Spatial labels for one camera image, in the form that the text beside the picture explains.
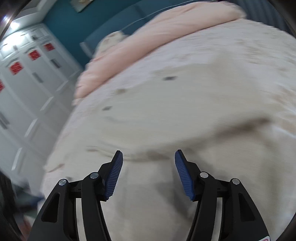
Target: pink blanket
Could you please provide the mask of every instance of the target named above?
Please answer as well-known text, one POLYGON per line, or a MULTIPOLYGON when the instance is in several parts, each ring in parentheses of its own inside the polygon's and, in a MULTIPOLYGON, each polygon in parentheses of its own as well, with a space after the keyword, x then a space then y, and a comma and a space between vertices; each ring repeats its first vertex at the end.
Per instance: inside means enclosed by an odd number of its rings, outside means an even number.
POLYGON ((162 12, 124 41, 95 56, 78 79, 75 99, 85 97, 165 43, 244 16, 238 6, 228 2, 194 2, 162 12))

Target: pillow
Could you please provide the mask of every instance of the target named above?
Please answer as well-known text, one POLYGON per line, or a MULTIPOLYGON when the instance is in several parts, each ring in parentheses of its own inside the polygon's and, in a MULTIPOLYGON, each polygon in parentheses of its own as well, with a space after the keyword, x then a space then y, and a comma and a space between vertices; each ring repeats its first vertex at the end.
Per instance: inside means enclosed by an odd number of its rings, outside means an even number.
POLYGON ((122 31, 116 31, 108 34, 104 37, 97 45, 96 50, 94 52, 94 56, 100 55, 107 51, 112 46, 118 44, 122 40, 124 40, 128 35, 125 35, 122 31))

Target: cabinet door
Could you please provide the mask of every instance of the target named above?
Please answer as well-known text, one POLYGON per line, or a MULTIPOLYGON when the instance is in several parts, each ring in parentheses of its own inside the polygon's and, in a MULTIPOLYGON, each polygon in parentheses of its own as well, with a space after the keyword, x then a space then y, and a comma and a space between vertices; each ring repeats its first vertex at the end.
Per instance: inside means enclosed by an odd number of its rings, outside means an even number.
POLYGON ((8 36, 7 38, 8 43, 14 44, 18 50, 32 43, 30 35, 25 32, 16 32, 8 36))
POLYGON ((51 64, 66 78, 72 80, 76 70, 68 63, 67 58, 59 51, 58 45, 53 40, 40 41, 42 52, 49 58, 51 64))
POLYGON ((30 34, 32 39, 38 40, 38 41, 49 37, 49 33, 46 31, 43 25, 37 25, 27 30, 26 32, 30 34))
POLYGON ((57 133, 40 121, 1 80, 0 125, 6 133, 46 158, 56 141, 57 133))
POLYGON ((32 46, 24 49, 21 54, 26 66, 32 71, 32 75, 42 86, 44 86, 69 112, 72 110, 71 101, 74 92, 72 91, 70 99, 62 96, 64 88, 68 87, 69 80, 61 73, 55 70, 55 67, 49 59, 42 53, 38 46, 32 46))
POLYGON ((18 141, 13 139, 7 130, 0 127, 0 169, 15 184, 28 183, 32 192, 41 187, 45 159, 35 155, 18 141))
POLYGON ((56 134, 63 127, 69 112, 65 111, 54 95, 42 83, 20 58, 20 53, 2 66, 4 84, 9 87, 21 102, 41 123, 47 124, 56 134))
POLYGON ((1 54, 2 60, 13 55, 14 53, 15 53, 15 49, 12 44, 4 43, 4 42, 0 44, 0 54, 1 54))

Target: metal screw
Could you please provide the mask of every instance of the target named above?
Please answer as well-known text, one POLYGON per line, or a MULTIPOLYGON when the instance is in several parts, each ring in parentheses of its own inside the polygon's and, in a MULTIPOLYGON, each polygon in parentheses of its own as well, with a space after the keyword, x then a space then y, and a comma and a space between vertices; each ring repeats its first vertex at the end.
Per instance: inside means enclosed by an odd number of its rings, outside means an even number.
POLYGON ((209 174, 207 174, 206 172, 201 172, 201 173, 200 173, 200 176, 201 176, 202 178, 207 178, 207 177, 209 176, 209 174))
POLYGON ((59 185, 60 186, 63 186, 67 183, 67 180, 66 179, 62 179, 62 180, 59 180, 59 185))
POLYGON ((93 172, 93 173, 91 174, 91 178, 92 178, 92 179, 96 179, 98 176, 99 176, 99 174, 98 174, 97 172, 93 172))
POLYGON ((232 182, 233 182, 235 185, 240 184, 240 181, 239 181, 237 178, 232 179, 232 182))

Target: cabinet handle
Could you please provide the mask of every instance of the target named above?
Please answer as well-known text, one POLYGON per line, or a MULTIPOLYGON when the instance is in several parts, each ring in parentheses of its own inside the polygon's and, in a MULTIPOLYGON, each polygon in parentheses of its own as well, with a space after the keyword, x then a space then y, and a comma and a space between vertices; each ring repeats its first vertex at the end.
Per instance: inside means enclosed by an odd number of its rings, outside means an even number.
POLYGON ((2 126, 3 129, 7 129, 7 125, 9 124, 10 123, 6 117, 0 112, 0 126, 2 126))
POLYGON ((36 37, 35 35, 32 35, 31 38, 32 38, 34 41, 38 40, 38 37, 36 37))
POLYGON ((58 62, 53 58, 53 59, 51 59, 50 60, 52 63, 53 63, 53 65, 57 68, 57 69, 59 69, 61 66, 58 64, 58 62))
POLYGON ((36 79, 39 83, 43 83, 43 82, 44 82, 36 72, 32 73, 32 75, 35 77, 35 79, 36 79))

